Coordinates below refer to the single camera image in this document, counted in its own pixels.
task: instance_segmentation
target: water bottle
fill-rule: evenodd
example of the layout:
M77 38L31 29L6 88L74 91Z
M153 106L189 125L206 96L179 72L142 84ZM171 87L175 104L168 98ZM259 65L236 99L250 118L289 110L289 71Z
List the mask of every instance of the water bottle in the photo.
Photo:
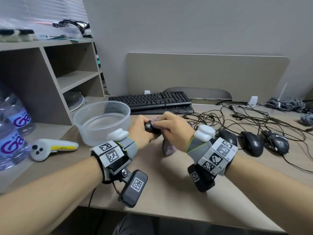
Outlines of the water bottle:
M0 113L0 171L19 164L30 155L30 146L13 123Z
M0 112L11 120L23 137L36 128L21 100L3 85L0 85Z

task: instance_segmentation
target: computer mouse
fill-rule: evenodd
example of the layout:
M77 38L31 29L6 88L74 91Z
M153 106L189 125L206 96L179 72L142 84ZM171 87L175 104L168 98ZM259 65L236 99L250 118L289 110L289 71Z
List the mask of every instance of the computer mouse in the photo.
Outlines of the computer mouse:
M145 130L149 133L161 134L161 130L152 126L151 120L145 123Z
M263 142L257 135L251 132L242 131L240 136L243 139L243 149L247 150L251 156L259 157L262 155Z
M289 142L284 136L267 130L261 131L261 134L264 136L264 145L266 148L279 154L289 152Z
M225 129L220 129L217 131L216 134L217 137L221 137L222 139L226 140L227 142L230 142L231 144L237 146L237 137L233 133L229 132Z

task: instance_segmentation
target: purple cloth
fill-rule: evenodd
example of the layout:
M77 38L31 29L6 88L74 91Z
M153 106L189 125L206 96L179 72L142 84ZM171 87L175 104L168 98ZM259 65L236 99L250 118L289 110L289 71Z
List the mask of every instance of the purple cloth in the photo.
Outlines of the purple cloth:
M154 128L157 128L157 129L160 129L161 130L161 133L163 135L163 143L162 143L162 152L165 156L170 156L172 155L174 152L177 151L177 148L174 146L174 145L171 145L170 141L165 137L165 135L163 134L163 129L162 127L157 127L157 126L154 126L154 122L158 119L157 118L154 118L151 120L151 123L152 123L152 126Z

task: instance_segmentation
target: window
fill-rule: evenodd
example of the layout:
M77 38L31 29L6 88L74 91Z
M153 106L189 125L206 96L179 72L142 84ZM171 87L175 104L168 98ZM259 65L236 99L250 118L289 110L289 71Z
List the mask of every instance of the window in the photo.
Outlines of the window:
M88 22L82 0L1 0L0 20L59 22L74 19Z

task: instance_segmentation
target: person's leg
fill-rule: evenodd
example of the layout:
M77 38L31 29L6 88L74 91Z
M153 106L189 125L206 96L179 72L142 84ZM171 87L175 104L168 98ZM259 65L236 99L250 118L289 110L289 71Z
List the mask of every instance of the person's leg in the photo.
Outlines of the person's leg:
M114 229L113 235L154 235L150 217L127 214Z

